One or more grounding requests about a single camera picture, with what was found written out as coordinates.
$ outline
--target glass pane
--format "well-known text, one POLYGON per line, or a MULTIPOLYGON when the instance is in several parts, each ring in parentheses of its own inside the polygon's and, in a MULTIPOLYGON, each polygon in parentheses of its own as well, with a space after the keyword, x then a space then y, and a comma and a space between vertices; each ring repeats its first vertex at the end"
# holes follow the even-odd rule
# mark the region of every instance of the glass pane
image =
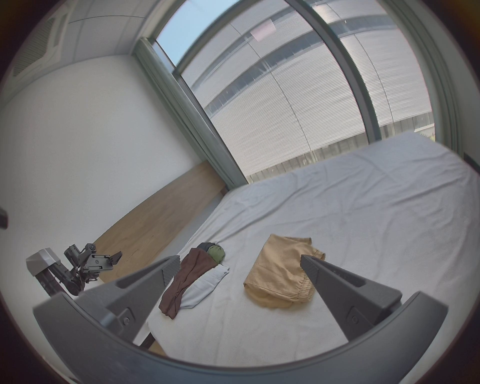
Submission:
POLYGON ((233 18, 181 75, 250 182, 368 144, 336 60, 283 0, 233 18))
POLYGON ((223 12, 239 0, 186 0, 175 12, 157 42, 177 65, 198 36, 223 12))
POLYGON ((420 66, 402 32, 377 1, 327 0, 312 7, 355 62, 372 99, 382 138, 415 131, 435 140, 420 66))

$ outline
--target clothing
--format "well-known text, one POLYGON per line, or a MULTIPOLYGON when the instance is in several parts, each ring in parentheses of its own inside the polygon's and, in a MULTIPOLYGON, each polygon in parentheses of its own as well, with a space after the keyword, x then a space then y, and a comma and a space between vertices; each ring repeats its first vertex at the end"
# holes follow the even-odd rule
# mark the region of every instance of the clothing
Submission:
POLYGON ((312 247, 310 238, 270 235, 243 283, 246 293, 258 304, 272 308, 310 301, 315 288, 300 267, 303 254, 325 259, 323 252, 312 247))
POLYGON ((212 256, 217 264, 220 264, 225 257, 225 251, 219 245, 212 245, 208 248, 208 254, 212 256))
POLYGON ((208 252, 208 249, 212 245, 215 245, 215 243, 200 243, 200 244, 198 244, 197 248, 203 249, 205 252, 208 252))
POLYGON ((181 298, 185 290, 206 271, 216 266, 215 260, 202 249, 192 248, 180 263, 180 270, 172 284, 163 293, 159 309, 174 319, 180 309, 181 298))
POLYGON ((228 267, 222 264, 210 269, 196 279, 181 297, 180 309, 193 308, 205 299, 228 274, 228 267))

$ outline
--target vent grille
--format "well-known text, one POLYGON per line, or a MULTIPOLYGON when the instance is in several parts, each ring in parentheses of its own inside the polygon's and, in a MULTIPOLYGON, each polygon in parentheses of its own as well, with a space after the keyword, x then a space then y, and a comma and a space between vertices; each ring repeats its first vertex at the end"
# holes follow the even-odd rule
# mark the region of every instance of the vent grille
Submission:
POLYGON ((18 76, 25 68, 41 59, 47 52, 48 39, 55 18, 48 19, 28 42, 13 68, 13 76, 18 76))

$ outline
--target wrinkled sheet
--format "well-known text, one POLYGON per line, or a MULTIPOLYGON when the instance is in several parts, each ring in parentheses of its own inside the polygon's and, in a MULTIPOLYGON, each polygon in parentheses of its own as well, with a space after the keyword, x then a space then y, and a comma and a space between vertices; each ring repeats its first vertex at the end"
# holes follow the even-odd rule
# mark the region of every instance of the wrinkled sheet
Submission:
POLYGON ((325 260, 450 306, 437 338, 405 380, 441 355, 479 292, 480 179, 456 154, 412 132, 229 192, 180 252, 219 243, 230 273, 174 320, 155 308, 148 326, 172 358, 259 366, 307 358, 347 342, 315 294, 269 309, 243 281, 271 233, 311 237, 325 260))

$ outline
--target green rolled cloth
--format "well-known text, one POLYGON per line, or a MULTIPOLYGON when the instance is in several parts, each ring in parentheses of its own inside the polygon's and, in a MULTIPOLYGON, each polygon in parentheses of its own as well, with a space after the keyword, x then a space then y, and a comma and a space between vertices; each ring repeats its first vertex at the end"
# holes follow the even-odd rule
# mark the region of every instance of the green rolled cloth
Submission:
POLYGON ((217 264, 220 264, 225 257, 225 251, 219 245, 212 245, 207 252, 217 264))

